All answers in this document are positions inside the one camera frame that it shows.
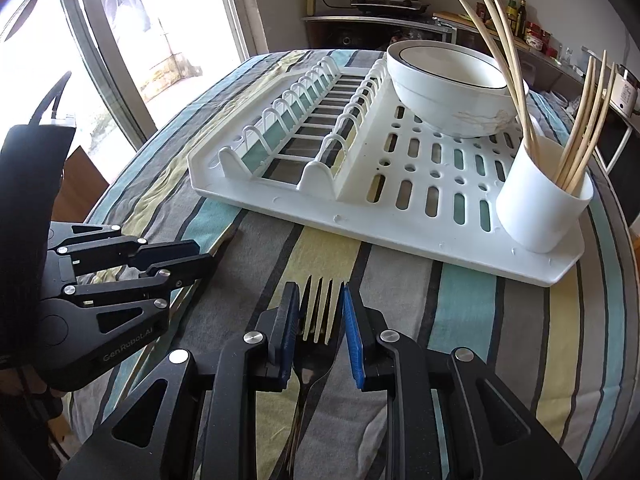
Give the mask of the white electric kettle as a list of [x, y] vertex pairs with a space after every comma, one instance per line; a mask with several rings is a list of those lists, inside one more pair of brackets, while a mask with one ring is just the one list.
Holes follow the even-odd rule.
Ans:
[[619, 65], [616, 67], [616, 75], [613, 84], [611, 103], [625, 117], [631, 118], [638, 98], [639, 79], [628, 70]]

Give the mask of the wooden chopstick nine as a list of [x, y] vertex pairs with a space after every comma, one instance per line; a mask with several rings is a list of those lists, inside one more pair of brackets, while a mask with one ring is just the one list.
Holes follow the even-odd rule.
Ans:
[[[500, 20], [500, 16], [498, 14], [498, 11], [497, 11], [497, 9], [496, 9], [496, 7], [494, 5], [494, 0], [484, 0], [484, 1], [485, 1], [486, 6], [487, 6], [487, 9], [489, 11], [489, 14], [491, 15], [491, 19], [494, 22], [494, 25], [495, 25], [495, 28], [496, 28], [496, 32], [497, 32], [497, 34], [498, 34], [498, 36], [500, 38], [500, 42], [501, 42], [501, 39], [503, 38], [503, 32], [501, 30], [497, 30], [497, 26], [499, 28], [501, 26], [501, 20]], [[506, 56], [506, 49], [503, 46], [502, 46], [502, 48], [503, 48], [503, 51], [504, 51], [504, 56]]]

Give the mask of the wooden chopstick one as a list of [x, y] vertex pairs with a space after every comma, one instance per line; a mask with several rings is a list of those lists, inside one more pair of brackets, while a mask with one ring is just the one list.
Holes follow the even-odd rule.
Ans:
[[508, 57], [508, 49], [506, 49], [506, 56], [504, 56], [498, 48], [498, 44], [496, 44], [494, 38], [490, 36], [488, 29], [484, 25], [484, 23], [480, 20], [474, 10], [471, 8], [469, 3], [466, 0], [458, 0], [462, 5], [462, 8], [469, 15], [472, 23], [474, 24], [477, 31], [480, 33], [480, 36], [485, 41], [486, 46], [489, 49], [494, 60], [497, 62], [498, 69], [502, 73], [503, 79], [506, 82], [506, 88], [508, 88], [510, 97], [512, 102], [514, 103], [514, 107], [516, 112], [518, 113], [518, 119], [521, 122], [520, 112], [518, 111], [518, 97], [516, 96], [514, 82], [512, 80], [510, 66], [509, 66], [509, 57]]

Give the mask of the wooden chopstick six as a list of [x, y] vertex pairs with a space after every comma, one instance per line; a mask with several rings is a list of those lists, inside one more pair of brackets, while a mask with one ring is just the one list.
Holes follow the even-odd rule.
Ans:
[[576, 192], [578, 184], [580, 183], [586, 172], [589, 159], [591, 158], [593, 152], [596, 150], [604, 126], [605, 118], [608, 114], [608, 107], [610, 106], [611, 102], [613, 84], [616, 75], [616, 67], [617, 65], [613, 64], [610, 72], [608, 73], [608, 81], [605, 81], [604, 83], [604, 88], [602, 91], [602, 101], [600, 104], [600, 113], [596, 122], [596, 128], [594, 128], [593, 136], [591, 137], [587, 151], [585, 152], [585, 156], [578, 167], [574, 180], [570, 182], [570, 186], [573, 188], [573, 192], [571, 192], [570, 194], [574, 194]]

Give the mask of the wooden chopstick five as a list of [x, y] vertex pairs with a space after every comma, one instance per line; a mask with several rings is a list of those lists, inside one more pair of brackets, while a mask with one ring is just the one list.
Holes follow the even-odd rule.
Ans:
[[538, 143], [536, 132], [533, 128], [532, 122], [528, 114], [526, 105], [526, 96], [524, 91], [523, 77], [520, 59], [518, 58], [518, 52], [516, 52], [514, 37], [512, 34], [511, 26], [504, 12], [500, 0], [494, 0], [494, 5], [498, 11], [501, 20], [500, 28], [497, 26], [497, 30], [503, 32], [503, 38], [501, 42], [505, 49], [508, 49], [509, 66], [514, 82], [516, 96], [518, 97], [518, 111], [521, 116], [521, 123], [523, 128], [523, 139], [525, 140], [528, 154], [532, 161], [536, 164], [538, 162]]

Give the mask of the white plastic dish rack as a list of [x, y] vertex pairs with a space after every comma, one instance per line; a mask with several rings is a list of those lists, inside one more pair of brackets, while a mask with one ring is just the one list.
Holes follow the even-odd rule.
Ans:
[[188, 165], [200, 195], [547, 287], [585, 243], [573, 226], [536, 254], [503, 229], [495, 203], [518, 144], [516, 125], [483, 139], [445, 136], [401, 104], [382, 61], [353, 68], [325, 57], [211, 128]]

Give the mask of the wooden chair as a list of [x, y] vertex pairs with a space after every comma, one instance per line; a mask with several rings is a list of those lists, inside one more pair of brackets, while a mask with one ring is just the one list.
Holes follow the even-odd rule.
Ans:
[[67, 157], [52, 220], [81, 222], [107, 190], [108, 183], [81, 146]]

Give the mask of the white utensil cup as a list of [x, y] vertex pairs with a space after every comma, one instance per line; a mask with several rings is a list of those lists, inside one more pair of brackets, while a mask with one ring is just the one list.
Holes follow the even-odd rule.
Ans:
[[563, 148], [538, 136], [538, 157], [531, 159], [519, 148], [506, 182], [498, 194], [496, 211], [503, 229], [530, 252], [548, 254], [578, 225], [578, 219], [593, 198], [593, 185], [586, 174], [572, 192], [557, 186], [552, 177]]

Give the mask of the small white inner bowl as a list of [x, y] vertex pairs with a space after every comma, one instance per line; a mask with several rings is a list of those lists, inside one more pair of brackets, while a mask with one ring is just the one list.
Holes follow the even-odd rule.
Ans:
[[506, 85], [502, 71], [475, 55], [444, 46], [408, 47], [400, 58], [422, 72], [480, 88], [498, 89]]

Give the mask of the dark sauce bottle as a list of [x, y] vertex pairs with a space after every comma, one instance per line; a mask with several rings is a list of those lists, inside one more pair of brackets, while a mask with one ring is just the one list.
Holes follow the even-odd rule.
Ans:
[[516, 11], [516, 36], [525, 38], [526, 29], [526, 0], [520, 0], [520, 5]]

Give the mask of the large white bowl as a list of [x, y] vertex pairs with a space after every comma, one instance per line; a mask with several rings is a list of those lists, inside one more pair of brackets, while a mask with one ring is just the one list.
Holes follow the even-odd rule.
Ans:
[[386, 67], [400, 102], [432, 129], [454, 138], [480, 138], [506, 130], [516, 121], [516, 109], [506, 85], [480, 88], [452, 81], [408, 65], [400, 52], [408, 47], [444, 46], [482, 58], [498, 68], [489, 55], [456, 44], [404, 40], [390, 44]]

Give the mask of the metal fork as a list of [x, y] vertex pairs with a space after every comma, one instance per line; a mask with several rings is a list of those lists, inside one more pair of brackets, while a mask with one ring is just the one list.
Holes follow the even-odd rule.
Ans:
[[341, 285], [332, 278], [307, 278], [300, 300], [300, 321], [295, 344], [293, 368], [299, 392], [290, 437], [285, 450], [285, 479], [294, 476], [295, 455], [302, 438], [304, 411], [308, 394], [316, 382], [331, 370], [341, 344], [342, 306], [338, 299]]

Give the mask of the wooden chopstick seven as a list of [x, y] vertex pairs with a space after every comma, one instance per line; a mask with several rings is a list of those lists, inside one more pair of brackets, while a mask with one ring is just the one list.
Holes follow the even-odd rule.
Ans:
[[575, 144], [575, 151], [570, 159], [570, 169], [564, 181], [563, 191], [567, 193], [573, 192], [573, 188], [570, 186], [570, 182], [574, 180], [575, 174], [578, 170], [582, 159], [585, 156], [591, 137], [593, 136], [594, 128], [596, 128], [596, 122], [600, 113], [600, 104], [602, 101], [602, 91], [605, 83], [606, 75], [606, 61], [608, 60], [608, 51], [603, 51], [603, 58], [600, 64], [600, 72], [596, 74], [596, 84], [589, 100], [590, 111], [585, 114], [584, 122], [582, 123], [582, 135], [578, 138]]

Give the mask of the wooden chopstick eight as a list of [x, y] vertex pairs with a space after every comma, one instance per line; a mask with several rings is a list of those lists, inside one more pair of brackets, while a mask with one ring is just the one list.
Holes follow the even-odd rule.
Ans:
[[584, 86], [582, 87], [582, 96], [580, 97], [579, 107], [575, 116], [574, 125], [570, 132], [570, 138], [563, 148], [563, 153], [559, 162], [556, 175], [554, 177], [554, 183], [559, 188], [564, 188], [564, 181], [570, 169], [570, 159], [575, 151], [575, 144], [578, 138], [582, 135], [582, 123], [584, 122], [585, 114], [590, 111], [589, 100], [591, 98], [594, 85], [596, 84], [596, 62], [592, 56], [589, 57], [588, 68], [586, 73], [586, 79]]

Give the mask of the induction cooktop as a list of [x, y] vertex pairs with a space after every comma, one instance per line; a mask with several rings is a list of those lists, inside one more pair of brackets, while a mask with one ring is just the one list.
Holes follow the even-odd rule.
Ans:
[[430, 6], [412, 0], [352, 0], [350, 4], [364, 14], [380, 15], [422, 15]]

